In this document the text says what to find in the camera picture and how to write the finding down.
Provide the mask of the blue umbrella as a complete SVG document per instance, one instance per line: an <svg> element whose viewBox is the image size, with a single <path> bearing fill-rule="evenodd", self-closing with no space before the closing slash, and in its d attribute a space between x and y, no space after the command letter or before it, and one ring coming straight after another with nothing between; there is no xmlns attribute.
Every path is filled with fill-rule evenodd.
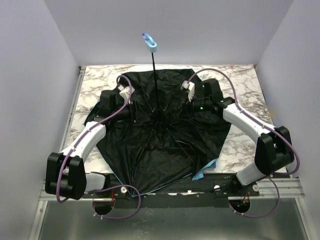
<svg viewBox="0 0 320 240"><path fill-rule="evenodd" d="M119 83L135 89L135 120L111 120L96 145L114 175L144 194L184 177L201 177L221 153L231 125L193 112L184 81L201 83L191 68L129 71Z"/></svg>

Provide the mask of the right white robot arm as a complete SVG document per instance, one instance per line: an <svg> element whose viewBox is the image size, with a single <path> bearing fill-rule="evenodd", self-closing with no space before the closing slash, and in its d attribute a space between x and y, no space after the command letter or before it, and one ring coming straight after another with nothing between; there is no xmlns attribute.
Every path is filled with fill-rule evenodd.
<svg viewBox="0 0 320 240"><path fill-rule="evenodd" d="M290 148L291 136L284 127L275 127L261 121L251 113L240 108L232 97L223 97L220 85L214 78L200 84L203 97L193 97L192 110L209 111L220 119L236 126L256 144L253 162L238 171L231 178L230 186L240 189L269 176L277 170L291 164L295 157Z"/></svg>

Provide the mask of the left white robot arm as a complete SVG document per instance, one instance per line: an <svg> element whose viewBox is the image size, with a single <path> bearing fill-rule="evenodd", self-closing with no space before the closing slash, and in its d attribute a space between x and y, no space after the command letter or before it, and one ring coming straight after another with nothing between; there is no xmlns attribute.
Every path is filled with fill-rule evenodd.
<svg viewBox="0 0 320 240"><path fill-rule="evenodd" d="M45 192L56 195L59 202L80 199L84 193L102 190L107 177L98 172L87 173L85 161L94 147L107 134L106 125L112 120L133 120L134 104L130 98L133 87L104 90L89 114L83 131L64 150L47 158Z"/></svg>

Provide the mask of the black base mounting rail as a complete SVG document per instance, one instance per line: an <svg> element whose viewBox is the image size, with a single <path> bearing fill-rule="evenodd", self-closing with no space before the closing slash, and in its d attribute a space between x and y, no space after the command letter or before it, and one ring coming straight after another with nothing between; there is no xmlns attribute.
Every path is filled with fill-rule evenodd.
<svg viewBox="0 0 320 240"><path fill-rule="evenodd" d="M141 195L141 208L227 208L229 200L259 196L257 183L235 186L232 173L206 173L204 178L192 180L190 176L175 181L151 193ZM86 193L83 200L97 203L99 207L114 204L117 209L134 209L138 206L137 196L120 189L101 193Z"/></svg>

